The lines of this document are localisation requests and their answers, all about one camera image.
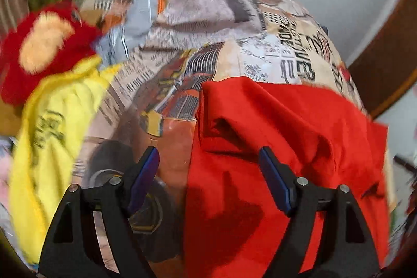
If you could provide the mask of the wooden door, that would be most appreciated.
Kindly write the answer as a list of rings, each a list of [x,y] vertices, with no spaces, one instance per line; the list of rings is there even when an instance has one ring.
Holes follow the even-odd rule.
[[[416,0],[399,0],[365,51],[348,67],[366,111],[376,118],[416,82]]]

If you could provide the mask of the newspaper print bed cover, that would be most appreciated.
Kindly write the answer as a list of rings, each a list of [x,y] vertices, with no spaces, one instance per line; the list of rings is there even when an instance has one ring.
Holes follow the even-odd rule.
[[[368,116],[324,27],[291,0],[161,0],[143,47],[114,76],[85,135],[75,177],[101,186],[139,161],[160,163],[143,207],[130,217],[157,277],[186,277],[185,196],[202,85],[246,77],[257,83],[332,90]],[[385,196],[395,199],[384,156]]]

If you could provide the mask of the grey patterned folded quilt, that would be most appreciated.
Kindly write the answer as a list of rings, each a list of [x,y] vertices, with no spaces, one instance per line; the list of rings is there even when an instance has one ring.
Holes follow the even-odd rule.
[[[93,45],[100,56],[100,69],[129,59],[136,47],[143,47],[158,17],[158,0],[114,0],[110,14],[121,15],[121,23],[112,26]]]

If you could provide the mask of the red plush toy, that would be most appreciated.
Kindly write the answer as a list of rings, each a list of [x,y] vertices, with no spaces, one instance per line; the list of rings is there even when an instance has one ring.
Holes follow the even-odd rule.
[[[92,44],[100,35],[70,0],[29,13],[1,41],[2,101],[25,104],[43,78],[70,71],[94,56]]]

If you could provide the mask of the striped pink curtain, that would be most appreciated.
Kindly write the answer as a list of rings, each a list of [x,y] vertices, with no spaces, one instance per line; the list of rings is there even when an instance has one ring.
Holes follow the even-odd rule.
[[[17,28],[18,24],[29,13],[26,0],[1,0],[0,3],[0,32],[1,37],[10,30]]]

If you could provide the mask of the cardboard box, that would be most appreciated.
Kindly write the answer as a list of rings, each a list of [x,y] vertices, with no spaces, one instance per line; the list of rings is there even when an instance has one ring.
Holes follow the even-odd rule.
[[[83,0],[79,8],[82,19],[103,33],[122,24],[132,0]]]

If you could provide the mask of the red zip jacket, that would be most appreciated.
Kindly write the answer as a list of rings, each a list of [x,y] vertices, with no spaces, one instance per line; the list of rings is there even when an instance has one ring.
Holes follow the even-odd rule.
[[[384,261],[387,127],[332,90],[237,77],[201,88],[185,196],[186,277],[266,271],[288,218],[259,169],[264,146],[317,186],[348,185]]]

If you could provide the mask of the yellow printed garment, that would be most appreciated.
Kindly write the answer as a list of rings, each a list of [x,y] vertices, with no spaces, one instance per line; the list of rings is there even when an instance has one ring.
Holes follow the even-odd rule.
[[[9,213],[24,258],[40,261],[58,205],[71,184],[85,133],[120,66],[88,57],[43,78],[23,107],[9,175]]]

